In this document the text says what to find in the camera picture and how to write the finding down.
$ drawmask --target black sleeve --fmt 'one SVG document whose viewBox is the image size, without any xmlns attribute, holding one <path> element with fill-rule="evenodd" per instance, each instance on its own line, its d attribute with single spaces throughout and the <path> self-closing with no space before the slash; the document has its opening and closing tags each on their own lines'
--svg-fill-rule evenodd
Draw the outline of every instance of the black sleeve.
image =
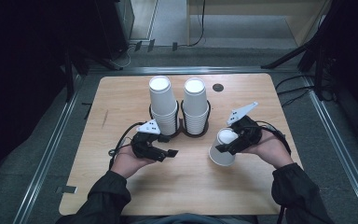
<svg viewBox="0 0 358 224">
<path fill-rule="evenodd" d="M 126 189 L 127 180 L 108 171 L 92 186 L 87 201 L 74 215 L 61 217 L 56 224 L 63 223 L 119 223 L 121 212 L 130 202 L 130 192 Z"/>
<path fill-rule="evenodd" d="M 272 174 L 272 197 L 286 207 L 287 223 L 334 223 L 327 215 L 319 187 L 298 164 L 283 166 Z"/>
</svg>

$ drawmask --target hand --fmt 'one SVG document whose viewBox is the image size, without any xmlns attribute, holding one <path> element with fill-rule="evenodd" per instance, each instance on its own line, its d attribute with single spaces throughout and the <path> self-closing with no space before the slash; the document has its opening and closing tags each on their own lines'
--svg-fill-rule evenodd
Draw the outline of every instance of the hand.
<svg viewBox="0 0 358 224">
<path fill-rule="evenodd" d="M 155 161 L 150 159 L 137 158 L 135 154 L 133 154 L 132 147 L 126 146 L 118 152 L 110 170 L 127 179 L 142 167 L 154 162 Z"/>
<path fill-rule="evenodd" d="M 262 137 L 257 145 L 246 148 L 241 153 L 251 153 L 276 169 L 294 163 L 283 143 L 269 131 L 262 130 Z"/>
</svg>

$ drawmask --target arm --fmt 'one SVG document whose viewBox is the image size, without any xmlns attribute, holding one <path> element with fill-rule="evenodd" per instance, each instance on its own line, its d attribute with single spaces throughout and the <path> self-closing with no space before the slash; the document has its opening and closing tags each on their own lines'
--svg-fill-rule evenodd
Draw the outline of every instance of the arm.
<svg viewBox="0 0 358 224">
<path fill-rule="evenodd" d="M 256 154 L 277 169 L 272 173 L 272 197 L 286 207 L 287 223 L 334 223 L 327 215 L 318 186 L 293 162 L 272 133 L 263 130 L 260 142 L 243 153 Z"/>
<path fill-rule="evenodd" d="M 131 200 L 130 193 L 126 189 L 127 178 L 153 162 L 149 159 L 138 159 L 131 147 L 123 147 L 117 154 L 110 171 L 92 186 L 87 201 L 77 213 L 61 217 L 56 223 L 119 223 L 124 206 Z"/>
</svg>

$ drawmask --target person's left hand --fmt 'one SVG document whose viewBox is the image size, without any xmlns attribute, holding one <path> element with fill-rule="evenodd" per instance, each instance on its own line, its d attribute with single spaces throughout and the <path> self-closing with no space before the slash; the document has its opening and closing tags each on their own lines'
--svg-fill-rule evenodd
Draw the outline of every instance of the person's left hand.
<svg viewBox="0 0 358 224">
<path fill-rule="evenodd" d="M 135 154 L 133 154 L 132 147 L 126 146 L 120 149 L 110 170 L 127 179 L 142 167 L 154 162 L 156 161 L 137 158 Z"/>
</svg>

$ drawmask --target paper cup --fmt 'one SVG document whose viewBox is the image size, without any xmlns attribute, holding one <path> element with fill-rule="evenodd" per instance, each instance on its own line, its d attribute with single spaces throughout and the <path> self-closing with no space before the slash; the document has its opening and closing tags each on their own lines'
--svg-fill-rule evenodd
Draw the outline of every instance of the paper cup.
<svg viewBox="0 0 358 224">
<path fill-rule="evenodd" d="M 209 106 L 207 110 L 200 116 L 190 116 L 185 112 L 184 128 L 188 133 L 199 134 L 202 133 L 208 118 Z"/>
<path fill-rule="evenodd" d="M 149 81 L 150 101 L 153 110 L 159 115 L 168 115 L 176 107 L 171 82 L 165 76 L 152 77 Z"/>
<path fill-rule="evenodd" d="M 221 166 L 229 166 L 235 160 L 235 155 L 231 155 L 229 152 L 220 152 L 217 150 L 216 146 L 229 144 L 235 139 L 238 138 L 238 135 L 232 131 L 230 128 L 224 128 L 219 131 L 214 139 L 214 142 L 209 149 L 209 157 L 211 158 L 214 163 L 221 165 Z"/>
<path fill-rule="evenodd" d="M 188 79 L 185 83 L 184 111 L 190 116 L 200 116 L 207 108 L 205 83 L 197 77 Z"/>
<path fill-rule="evenodd" d="M 175 110 L 173 110 L 172 113 L 170 113 L 169 115 L 161 116 L 154 112 L 153 107 L 151 108 L 152 117 L 156 121 L 162 134 L 172 135 L 176 133 L 176 131 L 179 129 L 179 116 L 176 116 L 177 110 L 178 107 L 176 106 Z"/>
</svg>

